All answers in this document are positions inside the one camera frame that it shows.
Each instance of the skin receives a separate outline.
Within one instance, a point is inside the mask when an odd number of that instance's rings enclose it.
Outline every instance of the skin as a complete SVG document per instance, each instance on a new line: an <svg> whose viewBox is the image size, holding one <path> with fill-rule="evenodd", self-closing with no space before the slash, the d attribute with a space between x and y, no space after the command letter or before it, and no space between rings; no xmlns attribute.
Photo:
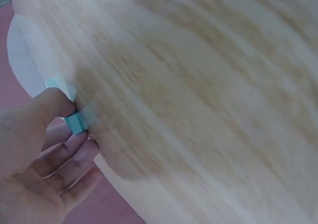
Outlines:
<svg viewBox="0 0 318 224"><path fill-rule="evenodd" d="M87 132L48 128L74 110L63 92L50 88L24 107L0 111L1 224L61 224L101 179L98 168L89 168L98 145Z"/></svg>

